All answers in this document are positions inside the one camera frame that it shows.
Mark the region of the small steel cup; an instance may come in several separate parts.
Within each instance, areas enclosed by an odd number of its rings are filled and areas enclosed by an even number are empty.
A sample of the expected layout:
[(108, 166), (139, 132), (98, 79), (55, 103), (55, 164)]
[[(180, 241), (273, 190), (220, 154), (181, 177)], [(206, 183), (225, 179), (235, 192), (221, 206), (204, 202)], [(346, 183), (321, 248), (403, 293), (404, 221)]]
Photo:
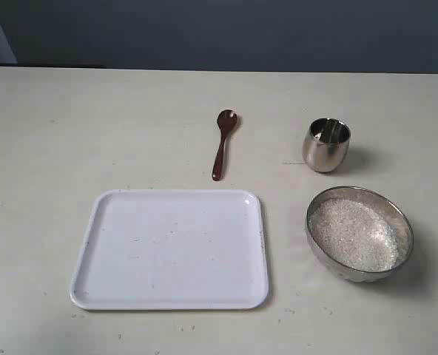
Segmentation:
[(303, 161), (315, 172), (333, 172), (344, 161), (350, 139), (351, 130), (344, 122), (318, 118), (311, 123), (304, 138)]

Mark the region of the steel bowl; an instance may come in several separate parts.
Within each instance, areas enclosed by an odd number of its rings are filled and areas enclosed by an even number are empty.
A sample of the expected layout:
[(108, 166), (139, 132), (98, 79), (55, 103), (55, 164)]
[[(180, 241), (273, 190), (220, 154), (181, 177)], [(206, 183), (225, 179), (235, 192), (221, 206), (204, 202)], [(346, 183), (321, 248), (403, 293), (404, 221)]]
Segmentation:
[[(309, 220), (319, 205), (330, 199), (346, 199), (363, 203), (385, 219), (394, 230), (399, 252), (393, 268), (378, 272), (357, 270), (338, 262), (322, 249), (311, 233)], [(414, 233), (402, 211), (386, 197), (358, 186), (334, 186), (316, 195), (306, 211), (305, 230), (307, 242), (315, 257), (333, 274), (355, 283), (371, 283), (389, 277), (408, 262), (414, 248)]]

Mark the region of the white rice in bowl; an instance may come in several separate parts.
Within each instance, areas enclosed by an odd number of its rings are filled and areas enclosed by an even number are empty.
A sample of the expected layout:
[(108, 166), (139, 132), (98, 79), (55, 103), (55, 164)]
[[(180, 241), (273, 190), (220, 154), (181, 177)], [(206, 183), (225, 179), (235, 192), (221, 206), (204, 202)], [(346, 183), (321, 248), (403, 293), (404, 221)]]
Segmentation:
[(399, 252), (394, 230), (367, 205), (346, 199), (321, 203), (309, 220), (322, 249), (338, 262), (361, 271), (386, 271)]

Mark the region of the dark red wooden spoon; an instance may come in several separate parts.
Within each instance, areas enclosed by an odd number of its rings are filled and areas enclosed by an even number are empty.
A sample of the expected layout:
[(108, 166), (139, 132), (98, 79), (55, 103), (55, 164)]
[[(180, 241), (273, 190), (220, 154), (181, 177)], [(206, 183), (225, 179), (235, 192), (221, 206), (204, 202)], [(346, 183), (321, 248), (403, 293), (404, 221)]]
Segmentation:
[(225, 109), (218, 115), (217, 125), (220, 130), (220, 143), (215, 157), (214, 166), (212, 168), (213, 181), (219, 181), (223, 171), (223, 156), (225, 151), (226, 139), (233, 132), (237, 125), (237, 114), (235, 111)]

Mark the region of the white rectangular plastic tray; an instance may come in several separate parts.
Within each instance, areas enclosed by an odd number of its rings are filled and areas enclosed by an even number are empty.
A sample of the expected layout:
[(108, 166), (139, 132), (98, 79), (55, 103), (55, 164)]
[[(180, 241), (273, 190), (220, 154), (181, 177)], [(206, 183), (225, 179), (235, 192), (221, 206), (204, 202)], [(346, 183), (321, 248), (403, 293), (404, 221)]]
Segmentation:
[(269, 296), (260, 200), (244, 190), (111, 190), (70, 286), (87, 311), (247, 310)]

